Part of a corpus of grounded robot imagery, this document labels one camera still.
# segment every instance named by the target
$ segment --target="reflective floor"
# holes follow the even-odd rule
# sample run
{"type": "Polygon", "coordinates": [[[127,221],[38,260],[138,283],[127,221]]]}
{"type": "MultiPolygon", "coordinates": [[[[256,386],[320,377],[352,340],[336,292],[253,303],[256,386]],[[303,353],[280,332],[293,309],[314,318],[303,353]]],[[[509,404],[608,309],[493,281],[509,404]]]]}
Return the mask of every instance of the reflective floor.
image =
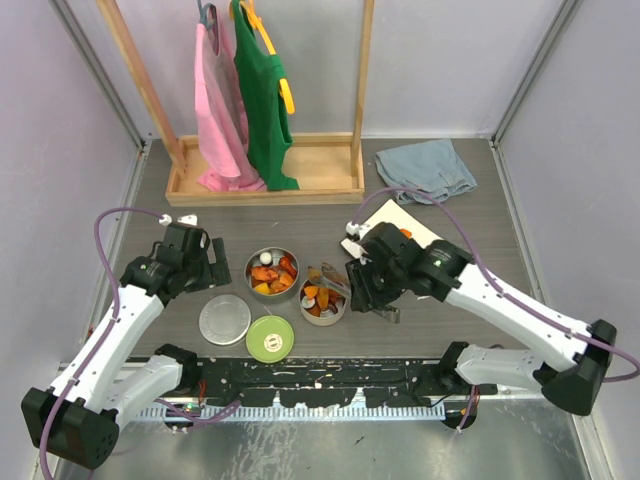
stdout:
{"type": "MultiPolygon", "coordinates": [[[[544,400],[481,401],[462,435],[437,421],[221,423],[172,435],[130,424],[94,480],[591,478],[571,416],[544,400]]],[[[56,478],[86,480],[62,465],[56,478]]]]}

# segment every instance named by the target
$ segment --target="green plate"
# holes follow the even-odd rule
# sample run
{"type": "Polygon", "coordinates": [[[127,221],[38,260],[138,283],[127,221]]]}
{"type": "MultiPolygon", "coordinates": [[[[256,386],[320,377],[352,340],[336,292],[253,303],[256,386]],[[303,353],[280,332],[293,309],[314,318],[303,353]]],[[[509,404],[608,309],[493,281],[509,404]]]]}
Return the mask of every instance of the green plate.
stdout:
{"type": "Polygon", "coordinates": [[[293,348],[293,329],[282,317],[268,315],[259,318],[249,328],[247,348],[259,362],[279,362],[293,348]]]}

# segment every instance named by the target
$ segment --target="green garment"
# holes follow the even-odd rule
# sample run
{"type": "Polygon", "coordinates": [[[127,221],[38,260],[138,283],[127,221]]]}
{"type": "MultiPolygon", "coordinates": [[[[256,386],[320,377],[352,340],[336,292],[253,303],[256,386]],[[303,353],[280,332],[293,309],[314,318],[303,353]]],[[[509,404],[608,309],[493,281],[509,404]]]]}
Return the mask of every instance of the green garment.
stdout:
{"type": "Polygon", "coordinates": [[[293,143],[279,93],[280,79],[286,73],[278,55],[261,51],[239,2],[232,2],[237,41],[235,63],[249,121],[249,161],[268,190],[297,190],[300,188],[297,180],[282,173],[284,154],[293,143]]]}

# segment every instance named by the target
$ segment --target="pink tank top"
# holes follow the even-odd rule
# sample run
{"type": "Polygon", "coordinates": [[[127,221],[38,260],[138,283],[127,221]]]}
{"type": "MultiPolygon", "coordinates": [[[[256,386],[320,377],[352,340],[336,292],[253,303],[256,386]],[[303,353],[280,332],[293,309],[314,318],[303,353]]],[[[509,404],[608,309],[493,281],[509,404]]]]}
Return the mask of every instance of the pink tank top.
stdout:
{"type": "Polygon", "coordinates": [[[209,190],[265,190],[265,183],[247,158],[249,126],[229,39],[217,22],[214,32],[196,30],[196,118],[200,153],[210,168],[198,182],[209,190]]]}

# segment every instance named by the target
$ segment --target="wooden clothing rack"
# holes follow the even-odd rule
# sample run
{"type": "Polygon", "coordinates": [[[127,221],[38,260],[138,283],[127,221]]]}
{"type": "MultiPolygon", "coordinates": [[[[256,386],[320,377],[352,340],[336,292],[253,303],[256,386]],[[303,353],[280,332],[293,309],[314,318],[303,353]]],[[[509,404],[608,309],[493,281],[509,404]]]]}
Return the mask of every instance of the wooden clothing rack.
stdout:
{"type": "Polygon", "coordinates": [[[364,167],[360,137],[374,0],[363,0],[364,14],[353,132],[293,134],[293,146],[285,155],[282,171],[298,180],[300,190],[271,192],[212,192],[197,182],[198,177],[209,167],[200,154],[198,136],[186,135],[176,138],[116,0],[96,2],[171,157],[172,167],[166,191],[170,205],[312,205],[362,201],[364,167]]]}

